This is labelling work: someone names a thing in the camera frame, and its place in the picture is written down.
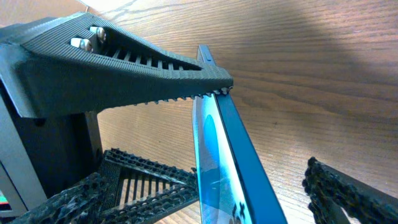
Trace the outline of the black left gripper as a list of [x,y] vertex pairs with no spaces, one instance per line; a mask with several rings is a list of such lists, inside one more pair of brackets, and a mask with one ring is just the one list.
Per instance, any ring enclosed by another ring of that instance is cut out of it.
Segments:
[[1,217],[18,217],[79,182],[102,156],[95,112],[22,118],[1,88]]

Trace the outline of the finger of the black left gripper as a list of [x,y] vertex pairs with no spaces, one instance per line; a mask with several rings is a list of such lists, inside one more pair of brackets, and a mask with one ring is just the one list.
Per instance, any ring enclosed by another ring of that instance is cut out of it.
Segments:
[[227,70],[163,50],[89,12],[3,27],[1,81],[23,118],[225,94],[233,87]]
[[155,223],[199,200],[197,174],[112,148],[99,172],[108,183],[101,223]]

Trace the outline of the blue Galaxy smartphone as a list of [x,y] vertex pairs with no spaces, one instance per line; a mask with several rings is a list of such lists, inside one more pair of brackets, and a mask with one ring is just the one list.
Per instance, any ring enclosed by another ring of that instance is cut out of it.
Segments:
[[197,59],[203,92],[193,100],[192,126],[202,223],[286,223],[229,92],[233,78],[207,45]]

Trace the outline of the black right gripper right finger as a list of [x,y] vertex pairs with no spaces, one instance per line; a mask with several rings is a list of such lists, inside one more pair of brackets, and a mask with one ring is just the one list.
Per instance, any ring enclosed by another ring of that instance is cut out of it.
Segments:
[[311,157],[302,181],[316,224],[397,223],[397,199]]

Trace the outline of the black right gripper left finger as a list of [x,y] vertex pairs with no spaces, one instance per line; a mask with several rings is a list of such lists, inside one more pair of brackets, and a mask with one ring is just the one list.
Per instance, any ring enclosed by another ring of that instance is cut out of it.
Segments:
[[73,187],[61,191],[43,204],[17,217],[12,222],[40,223],[97,223],[109,183],[95,172]]

